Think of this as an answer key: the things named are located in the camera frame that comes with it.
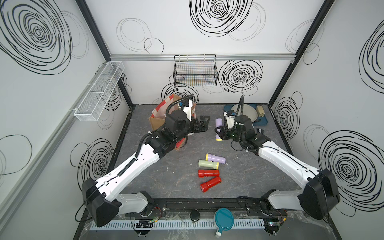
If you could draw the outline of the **purple flashlight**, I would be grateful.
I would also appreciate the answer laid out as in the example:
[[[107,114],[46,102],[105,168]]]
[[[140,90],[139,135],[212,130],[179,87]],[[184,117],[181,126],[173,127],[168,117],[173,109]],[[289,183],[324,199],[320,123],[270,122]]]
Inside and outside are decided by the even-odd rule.
[[[218,128],[218,132],[220,132],[220,127],[223,126],[223,119],[215,119],[215,128]],[[219,134],[216,132],[216,141],[222,141]]]

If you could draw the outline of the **purple flashlight horizontal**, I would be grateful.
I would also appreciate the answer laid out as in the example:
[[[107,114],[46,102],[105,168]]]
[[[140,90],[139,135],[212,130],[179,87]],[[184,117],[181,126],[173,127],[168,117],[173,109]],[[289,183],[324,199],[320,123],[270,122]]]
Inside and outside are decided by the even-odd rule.
[[[226,163],[226,158],[212,155],[212,154],[206,154],[206,161],[211,161],[211,162],[217,162],[219,164],[225,164]]]

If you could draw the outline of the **green flashlight horizontal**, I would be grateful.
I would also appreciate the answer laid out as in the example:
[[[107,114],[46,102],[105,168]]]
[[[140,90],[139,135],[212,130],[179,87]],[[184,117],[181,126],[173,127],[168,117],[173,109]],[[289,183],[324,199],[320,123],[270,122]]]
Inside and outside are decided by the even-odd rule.
[[[218,162],[206,161],[206,160],[199,160],[198,165],[199,165],[199,167],[210,168],[210,169],[218,170],[218,169],[219,169],[219,165],[220,165],[220,163],[218,163]]]

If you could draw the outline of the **red jute tote bag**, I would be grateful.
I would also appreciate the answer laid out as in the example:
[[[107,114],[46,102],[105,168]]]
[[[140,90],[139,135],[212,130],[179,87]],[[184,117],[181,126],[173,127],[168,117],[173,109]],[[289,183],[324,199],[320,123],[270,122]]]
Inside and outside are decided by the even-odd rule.
[[[145,140],[145,144],[150,145],[154,149],[154,153],[167,154],[174,149],[180,149],[186,146],[188,143],[188,136],[182,139],[174,139],[169,137],[164,132],[166,115],[170,114],[174,110],[183,111],[183,103],[188,100],[192,100],[194,95],[188,95],[186,97],[173,96],[167,102],[163,101],[161,106],[157,106],[154,111],[152,118],[163,120],[162,124],[156,128],[153,128],[150,137]]]

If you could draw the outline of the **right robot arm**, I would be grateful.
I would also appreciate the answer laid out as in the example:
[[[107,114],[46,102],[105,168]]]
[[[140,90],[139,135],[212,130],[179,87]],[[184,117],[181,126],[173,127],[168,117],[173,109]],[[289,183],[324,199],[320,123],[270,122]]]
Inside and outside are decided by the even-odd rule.
[[[300,187],[295,191],[270,190],[261,197],[261,206],[268,210],[303,211],[316,220],[329,216],[341,200],[334,174],[312,167],[280,148],[275,142],[253,128],[250,118],[236,116],[231,128],[215,128],[222,140],[233,140],[246,152],[267,160],[288,175]]]

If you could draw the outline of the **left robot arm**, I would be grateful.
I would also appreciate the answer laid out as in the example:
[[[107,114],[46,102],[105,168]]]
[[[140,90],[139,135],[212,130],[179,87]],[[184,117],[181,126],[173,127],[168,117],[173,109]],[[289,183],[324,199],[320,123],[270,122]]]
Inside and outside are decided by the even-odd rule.
[[[172,111],[161,127],[141,138],[136,152],[122,164],[101,178],[84,181],[83,202],[96,226],[105,226],[122,214],[149,215],[154,203],[147,192],[122,194],[122,190],[146,168],[174,150],[188,134],[206,132],[210,119],[210,116],[188,119],[185,112]]]

